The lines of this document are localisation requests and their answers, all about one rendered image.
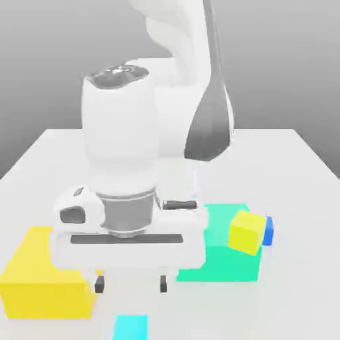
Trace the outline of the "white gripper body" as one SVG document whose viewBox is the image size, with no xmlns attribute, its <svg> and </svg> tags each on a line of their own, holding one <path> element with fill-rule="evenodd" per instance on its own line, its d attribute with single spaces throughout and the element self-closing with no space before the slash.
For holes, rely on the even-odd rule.
<svg viewBox="0 0 340 340">
<path fill-rule="evenodd" d="M 52 263 L 62 269 L 192 269 L 205 263 L 206 210 L 156 210 L 144 234 L 116 238 L 81 224 L 56 226 L 50 234 Z"/>
</svg>

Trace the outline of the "small cyan cube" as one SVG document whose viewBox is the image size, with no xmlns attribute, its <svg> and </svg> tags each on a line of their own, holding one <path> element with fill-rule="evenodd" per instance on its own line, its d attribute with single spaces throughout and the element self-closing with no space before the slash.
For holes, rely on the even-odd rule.
<svg viewBox="0 0 340 340">
<path fill-rule="evenodd" d="M 112 340 L 149 340 L 147 315 L 117 315 Z"/>
</svg>

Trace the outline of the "small yellow cube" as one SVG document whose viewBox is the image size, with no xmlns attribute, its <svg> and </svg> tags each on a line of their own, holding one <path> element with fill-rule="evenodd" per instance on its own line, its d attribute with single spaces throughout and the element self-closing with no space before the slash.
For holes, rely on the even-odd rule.
<svg viewBox="0 0 340 340">
<path fill-rule="evenodd" d="M 228 247 L 255 256 L 262 245 L 265 229 L 265 217 L 238 211 L 230 222 Z"/>
</svg>

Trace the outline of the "small blue cube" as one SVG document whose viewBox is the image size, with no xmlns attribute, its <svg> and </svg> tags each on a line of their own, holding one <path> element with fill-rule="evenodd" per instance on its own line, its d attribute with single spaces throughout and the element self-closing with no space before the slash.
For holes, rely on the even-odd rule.
<svg viewBox="0 0 340 340">
<path fill-rule="evenodd" d="M 263 246 L 271 246 L 274 237 L 274 223 L 271 216 L 266 217 L 266 227 L 264 232 L 264 238 L 262 241 Z"/>
</svg>

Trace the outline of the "large yellow box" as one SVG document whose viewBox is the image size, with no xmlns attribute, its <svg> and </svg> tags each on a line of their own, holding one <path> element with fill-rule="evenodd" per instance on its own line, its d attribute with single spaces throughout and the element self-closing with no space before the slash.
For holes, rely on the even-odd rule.
<svg viewBox="0 0 340 340">
<path fill-rule="evenodd" d="M 50 260 L 49 226 L 32 226 L 0 275 L 0 296 L 11 319 L 89 319 L 96 294 L 78 270 Z"/>
</svg>

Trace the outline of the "large green box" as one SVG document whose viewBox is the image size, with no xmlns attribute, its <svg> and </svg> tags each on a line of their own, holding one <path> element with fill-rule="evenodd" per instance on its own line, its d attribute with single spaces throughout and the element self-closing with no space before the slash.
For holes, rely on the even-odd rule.
<svg viewBox="0 0 340 340">
<path fill-rule="evenodd" d="M 204 231 L 206 261 L 199 269 L 179 270 L 178 282 L 255 282 L 262 249 L 252 256 L 228 247 L 229 226 L 245 204 L 209 204 L 209 222 Z"/>
</svg>

